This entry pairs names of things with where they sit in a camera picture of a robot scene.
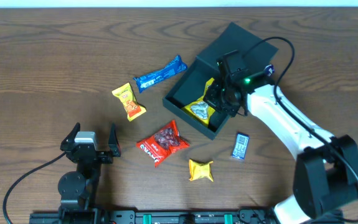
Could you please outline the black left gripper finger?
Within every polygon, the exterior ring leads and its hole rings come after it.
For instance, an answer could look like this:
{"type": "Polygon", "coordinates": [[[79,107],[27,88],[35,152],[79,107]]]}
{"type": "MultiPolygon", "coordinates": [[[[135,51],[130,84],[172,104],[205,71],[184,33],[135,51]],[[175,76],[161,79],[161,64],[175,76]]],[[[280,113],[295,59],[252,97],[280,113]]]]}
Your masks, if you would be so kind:
{"type": "Polygon", "coordinates": [[[116,125],[113,123],[110,129],[110,135],[108,138],[108,146],[113,156],[120,156],[121,149],[116,135],[116,125]]]}
{"type": "Polygon", "coordinates": [[[71,132],[63,139],[61,146],[70,146],[75,143],[75,137],[80,131],[80,123],[76,123],[71,132]]]}

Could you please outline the yellow candy bag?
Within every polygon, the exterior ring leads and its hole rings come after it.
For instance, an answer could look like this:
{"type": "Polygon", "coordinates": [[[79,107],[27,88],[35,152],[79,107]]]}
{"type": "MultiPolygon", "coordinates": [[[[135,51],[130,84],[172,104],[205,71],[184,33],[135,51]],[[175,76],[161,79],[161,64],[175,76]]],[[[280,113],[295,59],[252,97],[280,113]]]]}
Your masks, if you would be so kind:
{"type": "Polygon", "coordinates": [[[198,120],[205,127],[209,126],[210,118],[215,113],[215,110],[204,101],[204,96],[207,90],[213,84],[214,78],[209,79],[205,83],[204,93],[197,100],[185,105],[181,108],[185,113],[194,119],[198,120]]]}

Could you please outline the small blue box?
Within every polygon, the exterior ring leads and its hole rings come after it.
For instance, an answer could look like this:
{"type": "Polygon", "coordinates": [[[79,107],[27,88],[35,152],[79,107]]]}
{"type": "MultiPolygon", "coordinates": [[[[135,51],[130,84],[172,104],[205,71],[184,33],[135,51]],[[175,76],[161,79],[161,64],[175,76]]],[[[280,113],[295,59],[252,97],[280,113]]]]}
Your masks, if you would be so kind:
{"type": "Polygon", "coordinates": [[[237,133],[231,156],[235,159],[244,160],[249,140],[250,138],[248,135],[237,133]]]}

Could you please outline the purple Dairy Milk chocolate bar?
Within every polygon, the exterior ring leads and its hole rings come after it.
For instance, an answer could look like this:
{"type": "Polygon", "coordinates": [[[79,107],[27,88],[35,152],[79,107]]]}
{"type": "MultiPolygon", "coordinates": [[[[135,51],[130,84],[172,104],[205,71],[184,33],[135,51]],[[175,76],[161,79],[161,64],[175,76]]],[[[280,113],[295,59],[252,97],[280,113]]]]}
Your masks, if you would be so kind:
{"type": "Polygon", "coordinates": [[[267,65],[267,66],[263,69],[263,73],[264,73],[266,76],[268,76],[268,77],[272,76],[272,75],[274,74],[274,72],[275,72],[275,69],[274,69],[274,66],[273,66],[272,64],[267,65]]]}

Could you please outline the red Hacks candy bag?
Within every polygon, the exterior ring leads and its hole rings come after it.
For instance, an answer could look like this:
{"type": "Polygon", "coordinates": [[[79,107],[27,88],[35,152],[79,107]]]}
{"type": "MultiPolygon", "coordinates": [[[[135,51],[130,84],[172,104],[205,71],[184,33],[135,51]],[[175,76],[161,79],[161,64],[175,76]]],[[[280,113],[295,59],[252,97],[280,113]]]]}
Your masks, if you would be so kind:
{"type": "Polygon", "coordinates": [[[167,123],[152,136],[136,143],[136,147],[154,161],[155,167],[158,167],[171,154],[189,146],[189,143],[179,134],[175,120],[167,123]]]}

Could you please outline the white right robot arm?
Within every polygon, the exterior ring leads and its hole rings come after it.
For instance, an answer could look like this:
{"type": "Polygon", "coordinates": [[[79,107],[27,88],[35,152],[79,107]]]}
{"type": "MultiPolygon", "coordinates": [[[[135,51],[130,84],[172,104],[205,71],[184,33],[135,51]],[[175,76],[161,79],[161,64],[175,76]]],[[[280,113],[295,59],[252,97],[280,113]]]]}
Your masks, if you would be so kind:
{"type": "Polygon", "coordinates": [[[296,161],[293,194],[276,204],[277,223],[358,223],[358,147],[336,137],[295,107],[267,75],[221,75],[204,101],[235,116],[240,108],[266,124],[296,161]]]}

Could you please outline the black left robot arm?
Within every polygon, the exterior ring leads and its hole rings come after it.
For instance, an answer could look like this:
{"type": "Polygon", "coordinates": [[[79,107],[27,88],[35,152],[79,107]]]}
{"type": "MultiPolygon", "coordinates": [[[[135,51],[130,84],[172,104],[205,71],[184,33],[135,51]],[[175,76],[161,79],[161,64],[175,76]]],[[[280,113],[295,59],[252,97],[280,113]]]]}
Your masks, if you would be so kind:
{"type": "Polygon", "coordinates": [[[121,156],[116,126],[111,125],[108,149],[98,150],[96,134],[81,131],[77,123],[61,142],[60,150],[77,165],[75,171],[64,174],[58,183],[61,195],[59,223],[111,223],[111,213],[95,205],[101,176],[101,166],[112,164],[121,156]]]}

